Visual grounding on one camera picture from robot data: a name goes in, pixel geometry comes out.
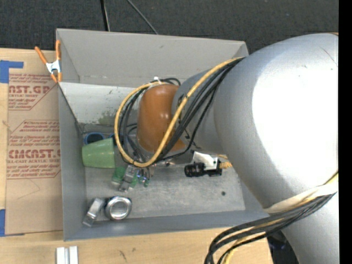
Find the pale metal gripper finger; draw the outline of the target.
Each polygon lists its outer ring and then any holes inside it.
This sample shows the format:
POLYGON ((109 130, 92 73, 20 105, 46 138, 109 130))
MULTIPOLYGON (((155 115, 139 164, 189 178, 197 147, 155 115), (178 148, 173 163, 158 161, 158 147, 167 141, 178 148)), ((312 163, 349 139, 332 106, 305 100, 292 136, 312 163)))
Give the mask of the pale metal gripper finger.
POLYGON ((119 167, 120 186, 119 191, 127 192, 134 188, 137 183, 137 169, 132 166, 119 167))

